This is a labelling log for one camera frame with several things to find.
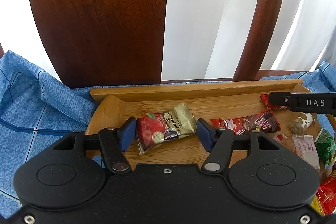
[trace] bamboo tray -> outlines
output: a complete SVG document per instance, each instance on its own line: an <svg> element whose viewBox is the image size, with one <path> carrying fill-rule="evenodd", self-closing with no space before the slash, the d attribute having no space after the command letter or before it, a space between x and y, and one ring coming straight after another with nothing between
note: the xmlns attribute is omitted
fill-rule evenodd
<svg viewBox="0 0 336 224"><path fill-rule="evenodd" d="M253 115L266 109L260 99L261 94L271 91L310 92L301 84L302 80L293 79L92 89L90 94L100 105L85 134L97 134L99 130L107 127L118 128L129 117L143 117L148 113L163 112L179 103L185 103L196 118L203 118L207 122L210 122L211 118L227 119ZM276 111L275 115L281 125L280 132L288 137L283 143L293 151L294 144L289 121L296 119L300 113L280 110ZM335 129L335 119L331 115L327 117ZM308 128L307 134L316 137L320 129L321 126L316 122ZM99 151L89 150L87 156L93 157L99 153ZM138 155L134 140L124 154L133 170L137 163L196 163L201 166L208 156L196 136L164 143L156 149L149 150L143 156ZM244 150L234 151L230 165L246 157L246 154Z"/></svg>

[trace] candy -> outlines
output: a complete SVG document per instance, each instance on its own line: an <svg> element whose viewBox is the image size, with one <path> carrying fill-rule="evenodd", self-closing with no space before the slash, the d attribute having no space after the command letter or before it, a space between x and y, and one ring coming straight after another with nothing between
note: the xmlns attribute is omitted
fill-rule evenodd
<svg viewBox="0 0 336 224"><path fill-rule="evenodd" d="M275 133L273 139L276 140L278 143L282 144L284 138L287 138L285 135L282 135L280 132Z"/></svg>
<svg viewBox="0 0 336 224"><path fill-rule="evenodd" d="M310 205L315 211L317 211L321 216L325 216L325 213L323 211L322 208L322 204L317 196L317 194L315 195L311 205Z"/></svg>
<svg viewBox="0 0 336 224"><path fill-rule="evenodd" d="M335 163L335 141L334 138L324 128L321 129L315 140L317 154L326 169L332 168Z"/></svg>
<svg viewBox="0 0 336 224"><path fill-rule="evenodd" d="M333 171L331 176L322 183L316 193L324 213L333 214L336 211L336 172Z"/></svg>
<svg viewBox="0 0 336 224"><path fill-rule="evenodd" d="M234 119L210 119L215 128L228 128L235 134L246 134L250 130L257 129L264 133L275 133L279 131L280 125L270 108L261 113L239 117Z"/></svg>
<svg viewBox="0 0 336 224"><path fill-rule="evenodd" d="M268 94L260 95L261 100L264 102L265 106L269 107L271 110L282 110L288 108L288 106L274 106L269 102Z"/></svg>
<svg viewBox="0 0 336 224"><path fill-rule="evenodd" d="M292 136L296 154L305 162L313 166L318 172L320 171L320 160L316 151L312 135L293 135Z"/></svg>
<svg viewBox="0 0 336 224"><path fill-rule="evenodd" d="M184 104L163 112L147 114L137 119L139 154L164 142L190 136L196 131L196 120Z"/></svg>
<svg viewBox="0 0 336 224"><path fill-rule="evenodd" d="M289 126L294 134L303 135L303 133L314 123L314 116L305 112L298 116L295 120L290 121Z"/></svg>

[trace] brown candy wrapper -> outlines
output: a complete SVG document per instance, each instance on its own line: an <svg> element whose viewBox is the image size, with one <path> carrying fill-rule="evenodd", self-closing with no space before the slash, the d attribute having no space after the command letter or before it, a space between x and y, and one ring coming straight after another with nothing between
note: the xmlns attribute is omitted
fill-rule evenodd
<svg viewBox="0 0 336 224"><path fill-rule="evenodd" d="M250 130L260 130L264 133L275 133L279 131L280 124L270 108L261 113L239 117L234 119L211 119L215 128L228 128L234 131L235 134L246 134Z"/></svg>
<svg viewBox="0 0 336 224"><path fill-rule="evenodd" d="M164 142L181 139L196 132L196 120L184 104L163 113L147 114L137 119L139 154Z"/></svg>
<svg viewBox="0 0 336 224"><path fill-rule="evenodd" d="M289 126L294 134L303 135L304 132L315 123L314 116L310 113L302 113L295 120L289 122Z"/></svg>
<svg viewBox="0 0 336 224"><path fill-rule="evenodd" d="M275 110L282 110L282 109L289 108L288 106L274 106L274 105L272 105L269 102L268 97L269 97L268 94L260 95L260 99L264 102L265 106L269 107L271 110L275 111Z"/></svg>

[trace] blue patterned fabric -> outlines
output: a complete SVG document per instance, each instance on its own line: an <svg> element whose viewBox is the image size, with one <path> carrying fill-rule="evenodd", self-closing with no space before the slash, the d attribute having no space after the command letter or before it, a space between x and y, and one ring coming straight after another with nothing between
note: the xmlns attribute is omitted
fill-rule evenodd
<svg viewBox="0 0 336 224"><path fill-rule="evenodd" d="M335 92L336 70L325 62L313 73L268 79L290 78L302 78L304 85L314 92ZM3 217L8 218L21 206L12 185L15 171L68 132L86 130L96 108L89 94L92 88L95 87L70 89L11 51L0 59L0 214ZM325 115L320 115L319 121L330 131ZM101 157L95 156L94 160L102 164Z"/></svg>

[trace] dark wood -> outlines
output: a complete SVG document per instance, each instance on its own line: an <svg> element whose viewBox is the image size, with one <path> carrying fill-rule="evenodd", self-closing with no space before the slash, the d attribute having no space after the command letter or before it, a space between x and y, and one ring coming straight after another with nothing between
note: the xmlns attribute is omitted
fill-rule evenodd
<svg viewBox="0 0 336 224"><path fill-rule="evenodd" d="M234 81L254 80L265 57L278 19L282 0L257 0L251 28Z"/></svg>
<svg viewBox="0 0 336 224"><path fill-rule="evenodd" d="M0 58L1 58L4 54L5 54L5 53L4 53L3 48L2 48L2 46L1 46L1 43L0 43Z"/></svg>
<svg viewBox="0 0 336 224"><path fill-rule="evenodd" d="M38 32L71 88L159 84L166 0L30 0Z"/></svg>
<svg viewBox="0 0 336 224"><path fill-rule="evenodd" d="M260 80L263 77L278 76L278 75L291 75L297 72L305 72L302 70L266 70L262 69L257 72L254 80ZM161 81L161 84L183 83L183 82L211 82L211 81L234 81L233 78L212 78L212 79L193 79L193 80L170 80Z"/></svg>
<svg viewBox="0 0 336 224"><path fill-rule="evenodd" d="M293 73L297 72L305 72L302 70L266 70L266 69L261 69L258 71L255 80L260 80L263 77L268 77L268 76L278 76L278 75L291 75Z"/></svg>

